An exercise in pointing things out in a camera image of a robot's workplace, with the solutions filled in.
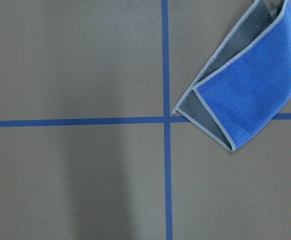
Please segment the blue and grey towel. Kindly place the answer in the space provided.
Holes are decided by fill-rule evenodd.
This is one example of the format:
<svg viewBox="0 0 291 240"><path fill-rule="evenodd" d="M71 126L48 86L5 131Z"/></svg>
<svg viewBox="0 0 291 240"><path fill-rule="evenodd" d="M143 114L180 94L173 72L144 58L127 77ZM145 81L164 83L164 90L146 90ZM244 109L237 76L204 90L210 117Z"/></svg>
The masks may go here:
<svg viewBox="0 0 291 240"><path fill-rule="evenodd" d="M234 152L291 98L291 2L256 0L173 108Z"/></svg>

